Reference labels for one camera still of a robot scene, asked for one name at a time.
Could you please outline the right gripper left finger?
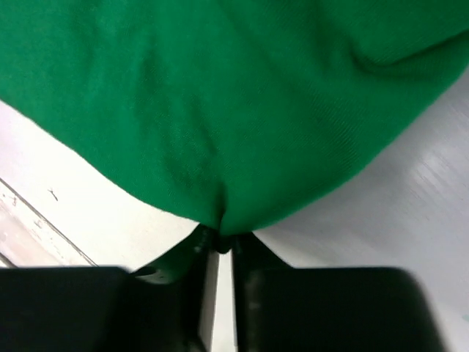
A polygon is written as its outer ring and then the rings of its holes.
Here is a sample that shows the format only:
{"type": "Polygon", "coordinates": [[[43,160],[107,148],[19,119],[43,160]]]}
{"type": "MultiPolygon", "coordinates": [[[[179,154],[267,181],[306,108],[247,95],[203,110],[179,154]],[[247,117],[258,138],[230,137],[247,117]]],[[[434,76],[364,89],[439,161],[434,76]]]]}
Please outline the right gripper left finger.
{"type": "Polygon", "coordinates": [[[156,260],[133,272],[138,351],[210,351],[219,254],[217,232],[197,226],[156,260]]]}

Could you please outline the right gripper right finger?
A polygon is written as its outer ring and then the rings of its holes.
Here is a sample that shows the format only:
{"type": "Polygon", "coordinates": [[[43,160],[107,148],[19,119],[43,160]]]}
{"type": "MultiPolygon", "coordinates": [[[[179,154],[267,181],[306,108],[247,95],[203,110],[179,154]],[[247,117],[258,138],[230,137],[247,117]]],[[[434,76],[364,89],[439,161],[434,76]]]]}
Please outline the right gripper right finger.
{"type": "Polygon", "coordinates": [[[269,271],[290,269],[253,233],[232,241],[235,338],[238,351],[260,351],[265,321],[272,315],[266,299],[269,271]]]}

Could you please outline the green t shirt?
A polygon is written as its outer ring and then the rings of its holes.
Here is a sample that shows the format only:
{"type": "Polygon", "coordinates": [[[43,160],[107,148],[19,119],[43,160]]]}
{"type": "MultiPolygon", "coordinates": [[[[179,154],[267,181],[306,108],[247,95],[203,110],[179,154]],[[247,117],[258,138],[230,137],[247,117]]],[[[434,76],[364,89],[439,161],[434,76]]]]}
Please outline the green t shirt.
{"type": "Polygon", "coordinates": [[[222,238],[347,182],[467,66],[466,1],[1,3],[1,99],[222,238]]]}

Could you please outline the white front platform board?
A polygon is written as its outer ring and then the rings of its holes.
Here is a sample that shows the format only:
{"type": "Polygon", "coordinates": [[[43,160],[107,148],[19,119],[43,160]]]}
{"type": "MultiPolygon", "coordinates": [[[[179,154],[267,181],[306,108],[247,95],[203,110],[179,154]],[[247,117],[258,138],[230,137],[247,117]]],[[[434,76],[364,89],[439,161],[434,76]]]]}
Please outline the white front platform board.
{"type": "Polygon", "coordinates": [[[95,265],[13,188],[1,182],[2,267],[95,265]]]}

